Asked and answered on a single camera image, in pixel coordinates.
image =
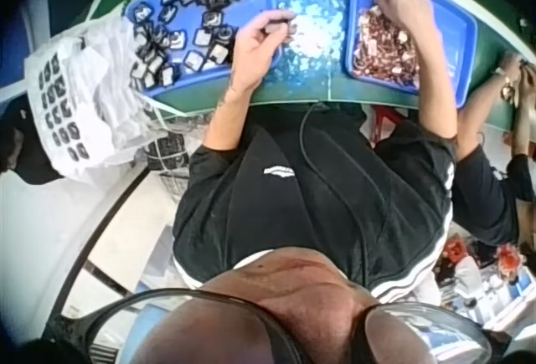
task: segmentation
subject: hand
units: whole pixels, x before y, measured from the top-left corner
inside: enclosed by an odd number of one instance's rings
[[[533,64],[521,68],[519,103],[528,103],[529,106],[536,104],[536,67]]]
[[[271,21],[291,21],[296,15],[286,10],[264,11],[251,20],[236,35],[233,68],[229,82],[232,95],[253,92],[270,69],[274,53],[289,36],[288,23],[267,34]]]
[[[515,82],[521,76],[521,54],[506,52],[499,67],[506,73],[507,77]]]
[[[375,0],[385,16],[402,29],[407,30],[415,41],[426,38],[430,30],[436,30],[434,8],[430,0]]]

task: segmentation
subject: copper component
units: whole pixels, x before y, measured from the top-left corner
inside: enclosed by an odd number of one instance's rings
[[[419,88],[419,65],[413,39],[373,6],[361,10],[353,74]]]

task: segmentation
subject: black cable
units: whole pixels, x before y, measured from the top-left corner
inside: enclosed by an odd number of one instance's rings
[[[368,269],[368,266],[369,266],[369,257],[367,256],[367,244],[365,242],[365,237],[363,236],[363,234],[359,231],[359,224],[358,224],[358,220],[353,216],[353,211],[351,209],[351,207],[348,205],[348,203],[346,202],[346,200],[343,198],[343,196],[340,194],[340,192],[335,188],[335,186],[333,186],[325,177],[324,175],[318,170],[318,168],[314,165],[314,163],[312,163],[311,159],[309,158],[309,156],[307,155],[307,152],[305,150],[305,144],[304,144],[304,139],[303,139],[303,133],[304,133],[304,130],[305,130],[305,124],[307,122],[307,119],[309,118],[309,115],[312,113],[312,111],[314,110],[315,106],[318,104],[319,102],[317,103],[314,103],[306,112],[306,114],[303,116],[303,119],[301,119],[301,124],[300,124],[300,132],[299,132],[299,137],[300,137],[300,151],[301,151],[301,155],[303,156],[303,158],[305,159],[305,162],[307,163],[307,165],[314,171],[314,173],[324,182],[324,184],[326,184],[331,190],[332,190],[332,193],[335,194],[335,196],[343,203],[343,205],[346,207],[346,209],[348,210],[348,213],[350,213],[350,217],[352,218],[353,220],[353,224],[355,224],[356,226],[356,231],[358,233],[358,236],[359,236],[359,243],[361,244],[360,247],[361,247],[361,280],[362,280],[362,286],[366,289],[368,287],[368,283],[369,283],[369,269]],[[358,165],[356,165],[359,170],[363,171],[363,169],[361,167],[359,167]]]

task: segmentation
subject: man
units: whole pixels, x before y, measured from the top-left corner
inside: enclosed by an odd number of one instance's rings
[[[326,255],[382,302],[406,295],[433,268],[451,220],[454,92],[430,0],[377,2],[415,40],[419,125],[400,125],[374,151],[340,111],[247,116],[294,18],[262,13],[237,36],[229,88],[192,155],[178,207],[173,250],[190,286],[287,247]],[[270,21],[280,26],[267,35]]]
[[[513,127],[508,178],[498,180],[478,142],[481,130],[503,87],[517,81],[519,105]],[[500,69],[468,99],[458,116],[456,175],[452,189],[454,221],[489,245],[516,244],[534,252],[536,198],[529,172],[530,111],[536,103],[536,69],[507,54]]]
[[[31,185],[61,178],[41,145],[26,95],[10,102],[0,117],[0,173],[8,170]]]

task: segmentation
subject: blue tray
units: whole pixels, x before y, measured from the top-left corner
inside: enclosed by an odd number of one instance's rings
[[[153,25],[157,25],[159,24],[158,14],[162,9],[160,1],[161,0],[131,0],[128,6],[126,6],[125,15],[134,23],[134,8],[136,8],[136,6],[140,2],[145,2],[152,8],[154,8],[154,13],[151,16],[151,20]],[[166,25],[166,28],[169,32],[176,31],[179,29],[185,30],[187,33],[188,44],[184,50],[168,50],[167,61],[173,63],[182,63],[183,59],[186,57],[186,53],[189,50],[197,50],[203,55],[206,55],[206,53],[208,52],[208,48],[200,48],[193,44],[195,31],[196,29],[201,27],[201,18],[202,14],[206,11],[206,7],[198,6],[195,3],[192,3],[187,7],[183,7],[180,5],[180,3],[177,3],[177,6],[178,13],[173,19],[173,21]],[[240,0],[238,2],[232,2],[230,6],[222,10],[224,13],[224,23],[239,28],[248,23],[258,13],[264,10],[275,8],[275,6],[276,0]],[[281,50],[279,49],[274,56],[272,67],[276,65],[280,57]],[[212,69],[202,70],[198,73],[187,73],[184,70],[184,67],[182,67],[181,70],[182,76],[180,80],[177,81],[175,84],[165,88],[158,86],[154,89],[144,91],[144,94],[153,98],[164,91],[182,88],[184,86],[196,84],[198,82],[208,81],[211,79],[230,75],[229,65],[222,65],[219,67],[214,67]]]
[[[449,0],[431,0],[434,5],[435,23],[443,34],[449,75],[456,93],[456,107],[466,102],[469,83],[471,82],[474,57],[477,50],[477,21],[464,9]],[[358,41],[359,10],[371,8],[373,0],[350,0],[348,20],[348,43],[346,51],[347,71],[357,79],[388,86],[406,93],[417,95],[413,86],[400,86],[390,82],[369,77],[353,75],[353,51]]]

